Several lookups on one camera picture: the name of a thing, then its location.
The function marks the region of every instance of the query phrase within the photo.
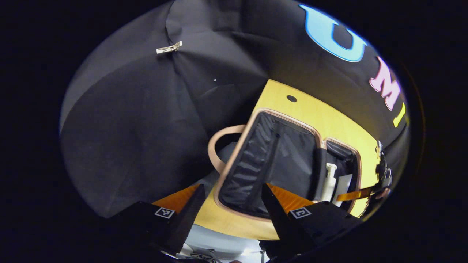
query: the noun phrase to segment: orange strap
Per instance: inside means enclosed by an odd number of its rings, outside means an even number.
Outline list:
[[[372,187],[367,187],[359,191],[341,194],[336,198],[336,200],[337,201],[349,201],[349,200],[354,200],[354,199],[362,199],[362,198],[369,197],[371,193],[372,193]]]

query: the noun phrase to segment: metal clip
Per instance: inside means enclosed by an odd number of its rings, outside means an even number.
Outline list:
[[[182,46],[182,41],[179,41],[172,46],[158,48],[156,50],[156,54],[177,51],[181,46]]]

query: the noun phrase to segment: tan handle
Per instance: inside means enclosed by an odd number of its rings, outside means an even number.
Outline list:
[[[216,169],[216,171],[218,171],[219,174],[223,172],[224,168],[226,167],[226,164],[223,161],[221,161],[221,159],[216,154],[216,150],[214,149],[216,142],[224,135],[242,133],[244,129],[245,124],[224,128],[219,132],[215,133],[208,142],[208,157],[210,157],[211,163],[213,164],[214,168]]]

